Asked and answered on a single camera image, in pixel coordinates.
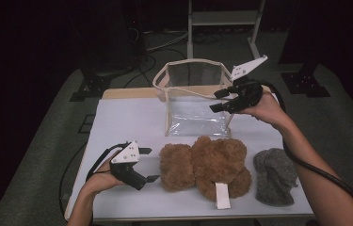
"person's left hand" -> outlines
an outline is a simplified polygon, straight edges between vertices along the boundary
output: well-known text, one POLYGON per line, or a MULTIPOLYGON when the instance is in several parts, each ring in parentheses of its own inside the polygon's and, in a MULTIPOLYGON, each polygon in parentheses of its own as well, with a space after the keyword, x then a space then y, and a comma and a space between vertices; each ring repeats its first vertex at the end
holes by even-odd
POLYGON ((110 171, 109 161, 115 156, 115 153, 105 160, 103 164, 95 171, 93 175, 84 184, 84 189, 96 194, 108 190, 114 186, 124 185, 124 182, 115 178, 110 171))

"white tag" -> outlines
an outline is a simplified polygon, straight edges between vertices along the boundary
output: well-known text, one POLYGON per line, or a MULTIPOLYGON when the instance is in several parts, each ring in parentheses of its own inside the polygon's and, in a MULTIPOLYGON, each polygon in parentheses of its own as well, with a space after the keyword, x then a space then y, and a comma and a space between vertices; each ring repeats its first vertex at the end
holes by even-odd
POLYGON ((229 190, 226 184, 215 183, 217 187, 217 209, 230 209, 229 190))

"forearm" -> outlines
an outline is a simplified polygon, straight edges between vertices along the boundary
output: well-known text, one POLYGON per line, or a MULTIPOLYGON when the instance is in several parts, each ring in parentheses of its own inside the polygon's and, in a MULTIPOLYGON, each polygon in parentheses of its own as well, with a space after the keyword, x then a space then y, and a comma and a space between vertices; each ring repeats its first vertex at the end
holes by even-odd
MULTIPOLYGON (((285 121, 279 131, 293 155, 338 177, 292 121, 285 121)), ((296 169, 308 201, 321 225, 353 225, 353 199, 350 195, 317 173, 298 164, 296 169)))
POLYGON ((93 203, 95 197, 96 193, 88 191, 82 187, 67 225, 88 226, 93 214, 93 203))

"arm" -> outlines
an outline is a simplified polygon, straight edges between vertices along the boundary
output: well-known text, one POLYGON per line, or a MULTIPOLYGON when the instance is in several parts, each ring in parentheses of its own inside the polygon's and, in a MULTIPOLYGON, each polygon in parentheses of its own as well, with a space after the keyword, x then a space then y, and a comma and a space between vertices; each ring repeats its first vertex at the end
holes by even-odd
MULTIPOLYGON (((273 96, 265 91, 259 104, 242 110, 279 130, 291 153, 301 160, 338 177, 314 150, 294 122, 282 111, 273 96)), ((295 163, 308 202, 321 225, 353 225, 353 199, 322 176, 295 163)))
POLYGON ((97 172, 94 173, 80 189, 67 225, 89 225, 93 214, 93 203, 96 195, 114 186, 123 185, 123 182, 117 180, 111 172, 109 172, 110 159, 111 158, 105 160, 97 169, 97 172))

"stuffed toy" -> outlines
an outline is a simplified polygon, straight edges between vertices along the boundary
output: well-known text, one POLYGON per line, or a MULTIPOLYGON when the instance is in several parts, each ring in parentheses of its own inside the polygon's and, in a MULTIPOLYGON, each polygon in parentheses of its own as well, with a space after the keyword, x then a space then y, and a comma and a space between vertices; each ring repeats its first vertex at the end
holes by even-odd
POLYGON ((167 144, 160 152, 161 183, 175 192, 197 186, 205 198, 216 201, 215 183, 228 185, 229 197, 249 191, 251 175, 245 167, 247 147, 238 139, 199 137, 192 147, 167 144))
POLYGON ((271 206, 294 204, 290 190, 297 187, 298 175, 284 150, 261 151, 253 157, 253 164, 257 171, 257 201, 271 206))

